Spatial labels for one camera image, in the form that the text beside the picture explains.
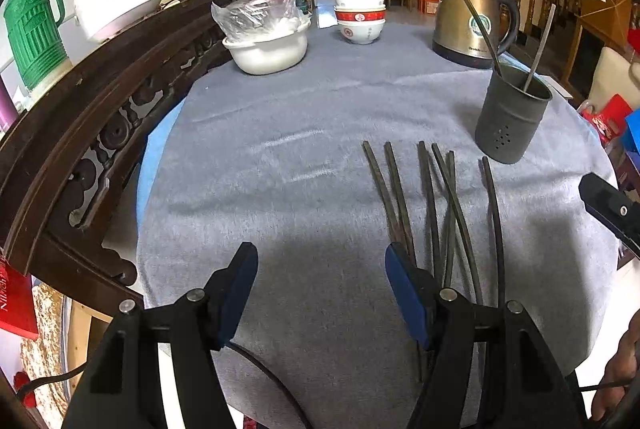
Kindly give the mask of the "person right hand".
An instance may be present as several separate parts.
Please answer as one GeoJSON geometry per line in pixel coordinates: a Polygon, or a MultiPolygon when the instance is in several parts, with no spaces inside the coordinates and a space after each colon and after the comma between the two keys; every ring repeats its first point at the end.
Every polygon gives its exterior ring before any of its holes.
{"type": "MultiPolygon", "coordinates": [[[[640,311],[631,317],[627,330],[620,338],[617,351],[605,366],[601,383],[618,383],[634,379],[637,374],[638,360],[636,350],[639,348],[640,311]]],[[[600,420],[605,414],[615,409],[622,401],[626,390],[624,387],[599,390],[591,404],[591,419],[600,420]]]]}

